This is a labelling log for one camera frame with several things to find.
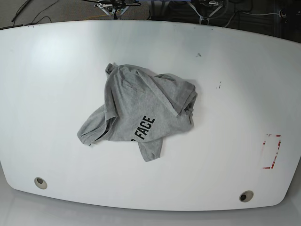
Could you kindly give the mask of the grey t-shirt with black lettering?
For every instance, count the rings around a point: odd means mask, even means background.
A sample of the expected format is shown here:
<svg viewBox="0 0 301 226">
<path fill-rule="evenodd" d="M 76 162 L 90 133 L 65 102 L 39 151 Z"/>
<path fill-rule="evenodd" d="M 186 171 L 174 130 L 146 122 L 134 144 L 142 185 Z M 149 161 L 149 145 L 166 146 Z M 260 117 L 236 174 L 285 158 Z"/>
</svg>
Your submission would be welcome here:
<svg viewBox="0 0 301 226">
<path fill-rule="evenodd" d="M 164 137 L 192 129 L 193 84 L 133 65 L 108 64 L 105 72 L 104 104 L 79 129 L 82 144 L 134 141 L 149 162 L 160 157 Z"/>
</svg>

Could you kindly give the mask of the red tape rectangle marking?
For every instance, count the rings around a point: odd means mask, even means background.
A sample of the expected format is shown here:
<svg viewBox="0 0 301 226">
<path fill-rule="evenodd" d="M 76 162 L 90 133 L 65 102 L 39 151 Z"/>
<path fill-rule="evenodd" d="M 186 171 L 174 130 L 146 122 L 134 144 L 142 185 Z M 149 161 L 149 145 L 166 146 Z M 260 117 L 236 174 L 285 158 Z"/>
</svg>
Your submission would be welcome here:
<svg viewBox="0 0 301 226">
<path fill-rule="evenodd" d="M 261 150 L 261 161 L 260 161 L 260 167 L 262 169 L 273 169 L 278 151 L 280 149 L 281 145 L 281 135 L 273 135 L 273 134 L 267 134 L 263 144 L 262 144 L 262 150 Z"/>
</svg>

